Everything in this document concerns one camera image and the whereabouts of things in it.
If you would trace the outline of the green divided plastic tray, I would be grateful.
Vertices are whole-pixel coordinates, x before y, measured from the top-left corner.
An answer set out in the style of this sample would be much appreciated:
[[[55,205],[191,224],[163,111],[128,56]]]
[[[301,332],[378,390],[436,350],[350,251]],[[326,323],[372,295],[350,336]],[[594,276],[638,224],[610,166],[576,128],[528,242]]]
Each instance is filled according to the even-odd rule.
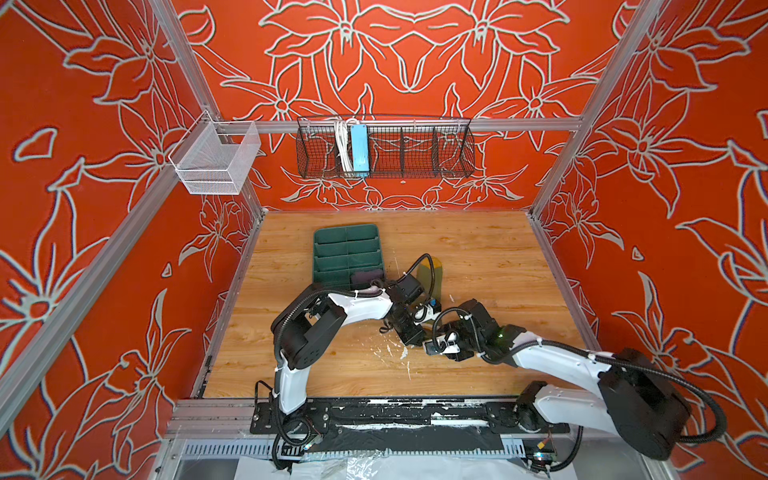
[[[379,229],[375,224],[321,228],[313,235],[312,281],[342,290],[355,271],[383,269]]]

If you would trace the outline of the green striped sock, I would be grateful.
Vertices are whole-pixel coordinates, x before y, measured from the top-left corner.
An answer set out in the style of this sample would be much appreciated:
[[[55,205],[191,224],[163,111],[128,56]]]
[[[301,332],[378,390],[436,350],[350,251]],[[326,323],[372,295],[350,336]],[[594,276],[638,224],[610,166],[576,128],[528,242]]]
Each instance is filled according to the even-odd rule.
[[[441,293],[443,266],[439,259],[422,260],[416,269],[416,278],[424,288],[416,312],[416,322],[419,324],[433,321],[442,311]]]

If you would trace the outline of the purple sock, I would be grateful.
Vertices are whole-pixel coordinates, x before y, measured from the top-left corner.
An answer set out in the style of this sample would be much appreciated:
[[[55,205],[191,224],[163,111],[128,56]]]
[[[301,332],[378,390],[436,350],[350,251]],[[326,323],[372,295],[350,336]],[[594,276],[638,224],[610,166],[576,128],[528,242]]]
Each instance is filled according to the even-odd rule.
[[[355,271],[350,276],[350,287],[354,290],[363,290],[369,288],[374,281],[384,279],[385,272],[380,268]]]

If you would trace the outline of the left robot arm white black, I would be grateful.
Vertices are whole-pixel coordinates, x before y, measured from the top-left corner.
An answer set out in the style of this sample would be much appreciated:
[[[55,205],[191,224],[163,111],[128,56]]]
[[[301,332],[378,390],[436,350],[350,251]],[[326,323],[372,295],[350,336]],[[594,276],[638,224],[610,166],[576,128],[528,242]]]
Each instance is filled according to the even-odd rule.
[[[425,253],[394,280],[386,279],[380,268],[367,267],[351,275],[348,289],[323,283],[309,285],[271,326],[275,409],[291,415],[303,407],[312,365],[345,326],[380,321],[382,331],[395,331],[404,345],[423,345],[424,324],[441,313],[435,296],[437,283],[435,262]]]

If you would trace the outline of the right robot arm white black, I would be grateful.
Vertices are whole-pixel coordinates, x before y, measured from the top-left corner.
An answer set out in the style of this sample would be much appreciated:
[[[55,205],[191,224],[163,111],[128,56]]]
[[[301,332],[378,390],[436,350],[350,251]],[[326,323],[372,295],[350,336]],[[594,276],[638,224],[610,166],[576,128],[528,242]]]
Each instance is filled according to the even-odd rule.
[[[430,355],[479,357],[567,382],[561,388],[533,381],[518,395],[513,419],[525,431],[555,424],[599,430],[655,460],[668,459],[678,444],[709,443],[726,432],[726,414],[710,394],[637,350],[595,352],[548,340],[499,324],[476,300],[439,313],[422,307],[416,320],[431,326],[424,342]]]

